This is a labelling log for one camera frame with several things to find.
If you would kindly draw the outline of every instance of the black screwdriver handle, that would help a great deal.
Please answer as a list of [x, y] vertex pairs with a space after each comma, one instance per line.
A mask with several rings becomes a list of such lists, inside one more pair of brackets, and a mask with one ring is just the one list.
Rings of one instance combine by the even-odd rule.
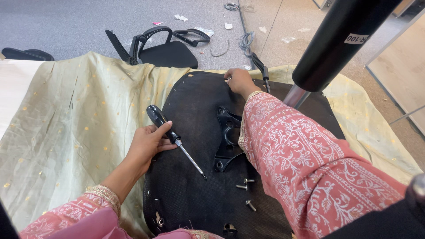
[[[161, 125], [165, 124], [168, 120], [165, 117], [164, 113], [158, 108], [156, 105], [150, 105], [146, 108], [147, 115], [150, 120], [155, 124], [156, 127], [161, 127]], [[172, 129], [167, 131], [165, 135], [170, 139], [171, 143], [174, 144], [176, 140], [180, 139], [180, 136], [173, 132]]]

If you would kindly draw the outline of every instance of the label sticker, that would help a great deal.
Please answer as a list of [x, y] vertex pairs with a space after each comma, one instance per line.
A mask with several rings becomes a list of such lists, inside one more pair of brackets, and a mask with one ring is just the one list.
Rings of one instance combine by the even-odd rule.
[[369, 35], [357, 35], [357, 34], [349, 34], [344, 43], [348, 44], [363, 44], [366, 42]]

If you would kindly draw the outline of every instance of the light green cloth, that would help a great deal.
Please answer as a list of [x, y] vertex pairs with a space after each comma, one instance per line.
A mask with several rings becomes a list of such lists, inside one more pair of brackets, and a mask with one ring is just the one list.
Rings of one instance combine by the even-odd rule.
[[[293, 69], [269, 68], [270, 79], [293, 83]], [[99, 184], [124, 159], [134, 131], [152, 123], [146, 107], [162, 107], [191, 71], [93, 52], [43, 63], [0, 141], [0, 197], [17, 229]], [[403, 183], [422, 172], [358, 84], [338, 75], [324, 94], [355, 152]], [[121, 226], [136, 237], [148, 232], [142, 189], [140, 179], [122, 205]]]

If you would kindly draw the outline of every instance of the gray carpet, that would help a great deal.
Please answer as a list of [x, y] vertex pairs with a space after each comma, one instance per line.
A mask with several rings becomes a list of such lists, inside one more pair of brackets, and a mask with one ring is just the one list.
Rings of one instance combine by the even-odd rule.
[[[40, 49], [50, 53], [56, 60], [80, 56], [95, 51], [108, 57], [119, 58], [105, 34], [113, 30], [125, 48], [130, 48], [133, 36], [142, 34], [163, 22], [174, 30], [203, 27], [215, 34], [210, 43], [188, 46], [199, 61], [199, 69], [242, 68], [250, 65], [248, 58], [238, 47], [244, 31], [239, 11], [223, 7], [226, 0], [0, 0], [0, 49], [12, 47], [20, 50]], [[189, 20], [175, 20], [174, 15]], [[224, 23], [233, 24], [226, 30]], [[165, 42], [167, 32], [152, 37], [145, 48]], [[229, 51], [221, 57], [230, 41]]]

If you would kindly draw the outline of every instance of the person's left hand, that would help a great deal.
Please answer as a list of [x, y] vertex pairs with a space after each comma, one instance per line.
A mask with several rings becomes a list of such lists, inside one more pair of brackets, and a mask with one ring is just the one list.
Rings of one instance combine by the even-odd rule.
[[130, 149], [122, 162], [137, 168], [140, 176], [145, 174], [149, 168], [150, 160], [155, 154], [177, 148], [177, 145], [171, 144], [165, 136], [172, 125], [173, 122], [168, 121], [159, 128], [156, 128], [155, 125], [148, 125], [136, 129]]

